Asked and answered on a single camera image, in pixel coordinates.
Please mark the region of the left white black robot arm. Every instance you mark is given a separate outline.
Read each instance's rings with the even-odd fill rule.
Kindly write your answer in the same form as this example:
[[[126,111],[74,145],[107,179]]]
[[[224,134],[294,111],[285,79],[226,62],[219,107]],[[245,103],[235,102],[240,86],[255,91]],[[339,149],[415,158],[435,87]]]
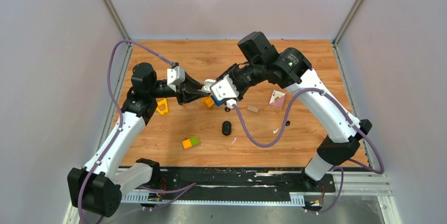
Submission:
[[[68,176],[71,203],[103,217],[117,211],[124,196],[144,184],[149,189],[161,183],[158,162],[141,158],[126,171],[118,168],[129,147],[148,125],[158,107],[158,98],[176,98],[180,105],[210,95],[210,83],[200,83],[175,63],[167,69],[167,77],[158,80],[149,63],[140,63],[132,70],[132,86],[122,107],[119,119],[95,155]]]

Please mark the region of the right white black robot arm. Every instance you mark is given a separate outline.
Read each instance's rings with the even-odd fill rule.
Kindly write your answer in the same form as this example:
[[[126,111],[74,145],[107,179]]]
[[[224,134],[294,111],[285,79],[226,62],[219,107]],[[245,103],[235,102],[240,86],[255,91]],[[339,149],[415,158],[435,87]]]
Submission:
[[[327,132],[301,176],[304,189],[316,190],[326,172],[353,157],[372,123],[350,114],[298,49],[289,47],[279,53],[260,31],[246,35],[238,47],[246,58],[244,66],[234,64],[224,71],[209,85],[211,94],[226,107],[235,109],[250,87],[267,81],[292,94],[293,101],[300,100]]]

